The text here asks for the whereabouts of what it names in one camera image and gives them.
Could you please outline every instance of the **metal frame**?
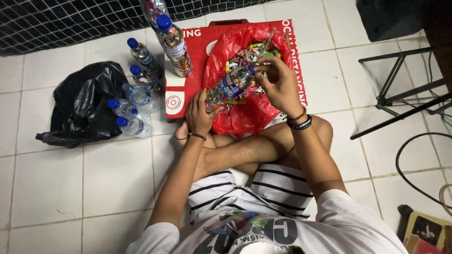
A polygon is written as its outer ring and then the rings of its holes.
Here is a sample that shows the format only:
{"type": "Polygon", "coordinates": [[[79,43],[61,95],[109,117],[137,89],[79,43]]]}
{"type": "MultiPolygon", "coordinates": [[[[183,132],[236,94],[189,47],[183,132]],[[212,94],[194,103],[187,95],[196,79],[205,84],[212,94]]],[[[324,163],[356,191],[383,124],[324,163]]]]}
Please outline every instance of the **metal frame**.
{"type": "MultiPolygon", "coordinates": [[[[452,99],[452,93],[449,92],[449,93],[447,93],[445,95],[442,95],[442,96],[439,96],[437,98],[433,97],[434,99],[432,99],[432,100],[430,100],[430,101],[428,101],[426,103],[419,103],[420,104],[419,106],[417,106],[417,107],[413,106],[413,109],[411,109],[411,110],[409,110],[409,111],[407,111],[405,113],[402,113],[402,114],[399,114],[399,113],[397,113],[397,112],[395,112],[395,111],[393,111],[393,110],[388,108],[388,106],[393,106],[392,104],[394,102],[401,102],[402,100],[404,100],[404,98],[407,98],[407,97],[410,97],[410,96],[413,96],[413,95],[416,95],[416,94],[419,94],[419,93],[422,93],[422,92],[425,92],[425,91],[429,91],[429,90],[431,90],[433,88],[436,88],[436,87],[439,87],[439,86],[442,86],[442,85],[446,84],[445,79],[442,78],[442,79],[439,79],[439,80],[427,83],[425,85],[422,85],[420,87],[411,89],[409,91],[403,92],[401,94],[397,94],[397,95],[391,96],[389,98],[386,98],[386,94],[387,94],[389,88],[391,87],[392,82],[394,81],[394,78],[397,75],[397,72],[399,71],[400,67],[402,66],[403,61],[405,60],[405,57],[407,57],[409,55],[415,55],[415,54],[431,52],[432,50],[433,49],[431,47],[426,47],[426,48],[408,50],[408,51],[392,53],[392,54],[386,54],[386,55],[381,55],[381,56],[368,57],[368,58],[363,58],[363,59],[359,59],[358,60],[359,63],[364,63],[364,62],[367,62],[367,61],[374,61],[374,60],[381,60],[381,59],[397,57],[397,60],[396,60],[396,62],[394,64],[394,67],[392,67],[392,70],[389,73],[389,76],[386,79],[385,84],[383,85],[383,87],[380,90],[379,95],[377,96],[377,104],[375,106],[377,109],[382,109],[382,110],[388,112],[389,114],[393,115],[394,117],[389,119],[389,120],[387,120],[387,121],[379,123],[379,124],[377,124],[377,125],[375,125],[375,126],[373,126],[371,128],[368,128],[367,130],[364,130],[362,132],[358,132],[358,133],[352,135],[350,137],[351,140],[357,139],[357,138],[362,137],[362,136],[364,136],[366,134],[374,132],[374,131],[376,131],[376,130],[378,130],[380,128],[383,128],[383,127],[388,126],[388,125],[390,125],[392,123],[395,123],[395,122],[397,122],[399,120],[402,120],[402,119],[404,119],[406,117],[409,117],[409,116],[411,116],[413,114],[421,112],[422,110],[426,110],[429,107],[437,105],[437,104],[439,104],[441,102],[445,102],[448,99],[452,99]]],[[[442,107],[439,107],[436,110],[428,110],[428,112],[429,112],[429,114],[434,115],[434,114],[437,114],[440,111],[442,111],[442,110],[444,110],[446,108],[449,108],[449,107],[452,107],[452,102],[450,102],[450,103],[448,103],[448,104],[446,104],[446,105],[444,105],[442,107]]]]}

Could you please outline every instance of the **striped shorts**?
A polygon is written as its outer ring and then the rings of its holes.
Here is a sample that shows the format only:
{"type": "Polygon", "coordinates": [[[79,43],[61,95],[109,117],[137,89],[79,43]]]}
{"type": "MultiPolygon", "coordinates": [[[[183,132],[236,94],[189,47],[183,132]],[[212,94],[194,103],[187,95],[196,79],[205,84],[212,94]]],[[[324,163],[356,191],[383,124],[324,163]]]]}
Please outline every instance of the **striped shorts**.
{"type": "Polygon", "coordinates": [[[312,198],[300,170],[264,164],[256,171],[250,188],[237,186],[228,169],[193,183],[188,203],[193,224],[202,212],[230,209],[306,219],[312,198]]]}

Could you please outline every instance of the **white tile floor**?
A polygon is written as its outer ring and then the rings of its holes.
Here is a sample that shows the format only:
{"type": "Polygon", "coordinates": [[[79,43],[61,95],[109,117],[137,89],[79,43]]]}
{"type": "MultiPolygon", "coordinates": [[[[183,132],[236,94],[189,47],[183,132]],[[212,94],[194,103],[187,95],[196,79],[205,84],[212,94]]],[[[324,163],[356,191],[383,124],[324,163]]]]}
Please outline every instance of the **white tile floor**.
{"type": "MultiPolygon", "coordinates": [[[[439,205],[396,175],[394,166],[396,152],[408,138],[426,131],[452,131],[438,116],[419,113],[360,139],[349,139],[357,128],[363,130],[390,117],[372,105],[395,59],[365,65],[357,60],[427,47],[423,31],[370,43],[354,0],[340,4],[335,0],[279,0],[177,24],[201,27],[231,17],[251,22],[293,19],[308,110],[333,125],[331,155],[352,197],[380,213],[394,230],[400,204],[451,220],[439,205]]],[[[167,124],[163,112],[152,115],[155,136],[149,139],[121,135],[72,150],[34,139],[36,133],[48,131],[52,91],[68,74],[93,62],[113,60],[130,75],[133,61],[125,43],[129,37],[146,42],[163,59],[150,29],[0,58],[0,108],[7,109],[0,112],[6,119],[0,123],[0,253],[122,253],[142,231],[179,153],[171,139],[177,125],[167,124]]],[[[424,60],[428,54],[407,57],[389,93],[425,84],[424,60]]],[[[432,71],[434,80],[441,78],[434,57],[432,71]]],[[[446,91],[438,88],[435,92],[446,91]]],[[[451,149],[451,140],[423,137],[407,146],[400,166],[408,179],[437,197],[443,184],[452,183],[451,149]]],[[[310,209],[316,213],[315,206],[310,209]]],[[[189,229],[185,224],[183,235],[189,229]]]]}

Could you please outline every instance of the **black plastic bag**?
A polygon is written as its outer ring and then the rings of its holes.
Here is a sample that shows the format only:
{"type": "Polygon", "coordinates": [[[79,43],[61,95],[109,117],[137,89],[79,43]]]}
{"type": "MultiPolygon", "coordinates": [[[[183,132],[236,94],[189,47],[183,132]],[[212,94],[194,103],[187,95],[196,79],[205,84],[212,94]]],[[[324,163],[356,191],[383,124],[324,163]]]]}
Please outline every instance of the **black plastic bag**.
{"type": "Polygon", "coordinates": [[[120,135],[117,116],[107,101],[125,98],[121,88],[124,83],[128,83],[126,75],[113,61],[90,64],[70,74],[53,91],[50,132],[37,134],[36,139],[74,148],[120,135]]]}

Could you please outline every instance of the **red plastic bag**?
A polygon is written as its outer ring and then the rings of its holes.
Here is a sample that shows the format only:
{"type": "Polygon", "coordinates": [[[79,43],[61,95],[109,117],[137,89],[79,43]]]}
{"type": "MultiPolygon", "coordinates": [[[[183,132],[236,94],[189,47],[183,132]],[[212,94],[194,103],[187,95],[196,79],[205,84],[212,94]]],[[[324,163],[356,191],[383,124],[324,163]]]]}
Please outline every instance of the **red plastic bag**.
{"type": "MultiPolygon", "coordinates": [[[[226,75],[227,61],[240,49],[245,49],[250,42],[265,41],[275,27],[268,24],[249,23],[239,31],[226,31],[215,44],[209,55],[203,79],[203,88],[212,88],[226,75]]],[[[286,65],[292,69],[291,50],[281,31],[276,30],[272,36],[273,45],[286,65]]],[[[212,129],[218,134],[233,134],[242,137],[246,133],[259,134],[279,113],[272,107],[266,94],[247,95],[245,104],[234,104],[227,114],[225,108],[213,119],[212,129]]]]}

